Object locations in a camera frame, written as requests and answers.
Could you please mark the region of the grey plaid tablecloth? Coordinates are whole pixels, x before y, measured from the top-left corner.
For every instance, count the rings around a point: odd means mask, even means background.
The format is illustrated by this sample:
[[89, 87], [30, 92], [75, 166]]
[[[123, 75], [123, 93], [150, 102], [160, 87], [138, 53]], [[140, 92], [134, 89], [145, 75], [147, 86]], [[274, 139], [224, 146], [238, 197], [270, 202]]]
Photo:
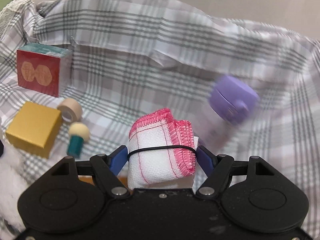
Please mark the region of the grey plaid tablecloth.
[[319, 239], [319, 42], [268, 24], [217, 18], [178, 0], [13, 0], [1, 11], [1, 129], [26, 101], [60, 98], [17, 83], [16, 51], [29, 42], [73, 51], [62, 94], [82, 109], [91, 139], [82, 158], [125, 144], [158, 109], [190, 119], [214, 79], [249, 84], [260, 102], [223, 149], [259, 155], [307, 195], [303, 229]]

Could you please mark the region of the pink-edged white cloth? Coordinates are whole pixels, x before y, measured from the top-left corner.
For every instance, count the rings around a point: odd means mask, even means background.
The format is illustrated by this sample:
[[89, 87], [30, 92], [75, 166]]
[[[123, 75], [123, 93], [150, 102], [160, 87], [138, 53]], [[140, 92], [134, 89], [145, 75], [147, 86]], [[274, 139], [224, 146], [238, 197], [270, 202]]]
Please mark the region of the pink-edged white cloth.
[[188, 189], [193, 186], [198, 137], [191, 122], [168, 108], [139, 118], [129, 132], [129, 189]]

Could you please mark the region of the purple-lid cartoon bottle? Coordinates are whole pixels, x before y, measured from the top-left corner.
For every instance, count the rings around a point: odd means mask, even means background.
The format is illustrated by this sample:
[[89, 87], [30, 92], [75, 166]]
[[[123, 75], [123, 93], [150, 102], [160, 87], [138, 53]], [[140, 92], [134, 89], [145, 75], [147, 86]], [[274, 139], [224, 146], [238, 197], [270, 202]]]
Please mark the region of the purple-lid cartoon bottle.
[[253, 113], [259, 95], [239, 79], [224, 75], [197, 107], [193, 129], [208, 150], [219, 152]]

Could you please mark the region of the green white plush toy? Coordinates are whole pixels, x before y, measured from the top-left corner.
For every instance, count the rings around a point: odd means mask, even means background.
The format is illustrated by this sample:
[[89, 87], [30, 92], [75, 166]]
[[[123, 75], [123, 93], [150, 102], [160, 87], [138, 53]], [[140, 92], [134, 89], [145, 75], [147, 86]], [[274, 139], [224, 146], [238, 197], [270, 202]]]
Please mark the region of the green white plush toy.
[[1, 138], [1, 220], [4, 222], [4, 237], [12, 237], [25, 230], [19, 215], [17, 202], [28, 188], [21, 176], [23, 157], [5, 139]]

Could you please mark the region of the beige tape roll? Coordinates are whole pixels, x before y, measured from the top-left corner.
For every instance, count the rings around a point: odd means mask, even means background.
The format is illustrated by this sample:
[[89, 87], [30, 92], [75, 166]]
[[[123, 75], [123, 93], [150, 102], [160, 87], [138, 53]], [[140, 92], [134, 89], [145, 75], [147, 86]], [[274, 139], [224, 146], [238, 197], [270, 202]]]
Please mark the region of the beige tape roll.
[[82, 107], [80, 103], [78, 103], [73, 98], [66, 98], [63, 100], [58, 106], [57, 109], [62, 113], [62, 119], [66, 123], [78, 122], [82, 117]]

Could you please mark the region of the red green carton box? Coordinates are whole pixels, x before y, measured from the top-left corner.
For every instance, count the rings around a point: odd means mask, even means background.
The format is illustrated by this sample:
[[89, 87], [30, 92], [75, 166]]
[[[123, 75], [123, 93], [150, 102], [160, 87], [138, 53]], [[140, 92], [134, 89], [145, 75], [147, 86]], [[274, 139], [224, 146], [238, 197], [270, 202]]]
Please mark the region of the red green carton box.
[[73, 52], [69, 49], [29, 43], [16, 51], [18, 85], [60, 97], [71, 80]]

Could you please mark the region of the yellow cardboard box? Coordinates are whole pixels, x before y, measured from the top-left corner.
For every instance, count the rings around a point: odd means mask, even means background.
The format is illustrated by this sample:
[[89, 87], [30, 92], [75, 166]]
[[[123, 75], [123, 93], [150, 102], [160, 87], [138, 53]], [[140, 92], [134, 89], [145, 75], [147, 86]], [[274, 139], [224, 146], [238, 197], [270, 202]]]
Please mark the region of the yellow cardboard box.
[[17, 112], [5, 135], [16, 148], [48, 159], [61, 125], [60, 110], [28, 101]]

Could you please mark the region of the cream teal mushroom sponge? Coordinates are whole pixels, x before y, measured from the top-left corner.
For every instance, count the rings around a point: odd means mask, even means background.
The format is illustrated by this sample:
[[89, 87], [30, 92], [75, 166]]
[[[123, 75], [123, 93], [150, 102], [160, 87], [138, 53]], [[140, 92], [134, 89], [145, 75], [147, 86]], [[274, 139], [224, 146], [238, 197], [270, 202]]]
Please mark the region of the cream teal mushroom sponge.
[[78, 158], [84, 143], [87, 143], [90, 139], [89, 128], [81, 122], [74, 122], [71, 124], [68, 133], [70, 140], [67, 155]]

